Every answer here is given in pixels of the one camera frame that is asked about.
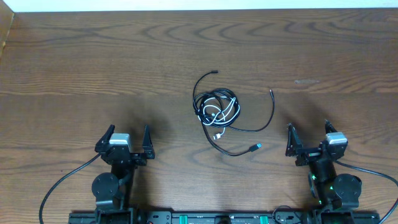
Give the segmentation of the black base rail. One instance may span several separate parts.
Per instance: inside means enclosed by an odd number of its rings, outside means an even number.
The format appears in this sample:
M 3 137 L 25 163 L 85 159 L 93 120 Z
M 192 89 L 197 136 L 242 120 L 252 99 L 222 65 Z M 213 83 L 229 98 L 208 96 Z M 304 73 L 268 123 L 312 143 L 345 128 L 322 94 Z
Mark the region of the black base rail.
M 326 213 L 315 221 L 298 212 L 287 210 L 266 213 L 177 213 L 165 211 L 119 212 L 113 214 L 71 213 L 68 224 L 128 223 L 128 224 L 268 224 L 268 223 L 378 223 L 376 213 Z

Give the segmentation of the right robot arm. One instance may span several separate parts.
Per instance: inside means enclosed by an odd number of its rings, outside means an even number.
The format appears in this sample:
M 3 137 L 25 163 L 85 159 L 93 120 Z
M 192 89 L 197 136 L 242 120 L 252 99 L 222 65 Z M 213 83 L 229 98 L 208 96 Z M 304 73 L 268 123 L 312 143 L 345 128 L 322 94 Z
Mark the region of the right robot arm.
M 317 147 L 304 147 L 296 128 L 288 124 L 285 155 L 295 157 L 296 166 L 309 166 L 308 182 L 319 206 L 303 214 L 303 223 L 354 223 L 362 181 L 351 174 L 337 174 L 334 162 L 344 156 L 348 139 L 325 121 L 325 138 Z

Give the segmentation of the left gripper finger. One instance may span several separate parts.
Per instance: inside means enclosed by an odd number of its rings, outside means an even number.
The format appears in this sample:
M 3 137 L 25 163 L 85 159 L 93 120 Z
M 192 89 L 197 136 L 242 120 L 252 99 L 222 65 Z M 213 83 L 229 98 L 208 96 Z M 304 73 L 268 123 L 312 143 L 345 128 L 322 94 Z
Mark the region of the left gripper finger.
M 147 159 L 155 159 L 155 151 L 150 137 L 150 128 L 145 125 L 142 148 Z
M 110 149 L 109 140 L 114 133 L 115 125 L 111 124 L 104 135 L 98 140 L 95 145 L 95 152 L 108 152 Z

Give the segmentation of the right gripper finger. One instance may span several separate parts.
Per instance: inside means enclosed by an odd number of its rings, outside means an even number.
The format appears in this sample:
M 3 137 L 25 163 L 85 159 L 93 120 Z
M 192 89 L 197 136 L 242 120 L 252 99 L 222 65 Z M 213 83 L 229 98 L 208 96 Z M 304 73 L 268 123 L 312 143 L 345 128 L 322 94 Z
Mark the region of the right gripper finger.
M 331 124 L 331 122 L 327 119 L 325 120 L 325 132 L 327 134 L 337 132 L 337 130 L 334 128 L 334 126 Z
M 292 123 L 288 124 L 288 141 L 285 155 L 288 157 L 297 156 L 302 153 L 303 144 Z

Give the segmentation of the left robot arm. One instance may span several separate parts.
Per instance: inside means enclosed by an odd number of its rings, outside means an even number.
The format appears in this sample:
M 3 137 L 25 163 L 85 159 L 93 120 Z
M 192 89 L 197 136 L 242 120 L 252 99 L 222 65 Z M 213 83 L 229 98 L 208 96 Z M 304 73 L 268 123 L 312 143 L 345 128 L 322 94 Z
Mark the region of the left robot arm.
M 114 130 L 115 125 L 110 125 L 95 145 L 95 152 L 111 166 L 110 172 L 98 175 L 91 185 L 96 197 L 95 222 L 139 223 L 137 211 L 130 207 L 129 200 L 135 170 L 155 158 L 150 129 L 144 128 L 142 152 L 132 150 L 129 134 Z

